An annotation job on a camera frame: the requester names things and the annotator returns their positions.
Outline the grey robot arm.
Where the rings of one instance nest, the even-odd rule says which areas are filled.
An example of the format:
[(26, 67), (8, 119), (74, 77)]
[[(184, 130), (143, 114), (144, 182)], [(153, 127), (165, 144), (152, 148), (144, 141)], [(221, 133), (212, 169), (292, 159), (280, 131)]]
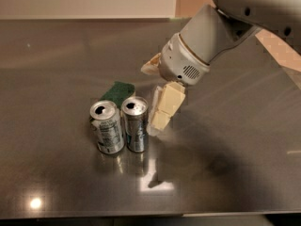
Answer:
[(162, 51), (142, 66), (159, 74), (150, 109), (148, 133), (155, 137), (181, 107), (185, 89), (194, 86), (222, 53), (265, 29), (301, 53), (301, 0), (213, 0), (203, 6)]

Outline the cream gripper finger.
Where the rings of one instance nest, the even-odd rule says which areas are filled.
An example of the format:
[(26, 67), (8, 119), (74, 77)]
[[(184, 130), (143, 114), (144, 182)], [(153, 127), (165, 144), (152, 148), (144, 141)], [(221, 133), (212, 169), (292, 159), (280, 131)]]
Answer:
[(185, 86), (168, 82), (157, 86), (152, 97), (147, 132), (156, 137), (163, 132), (185, 99)]
[(147, 63), (141, 67), (141, 72), (146, 75), (158, 75), (159, 74), (159, 63), (161, 54), (158, 53), (152, 57)]

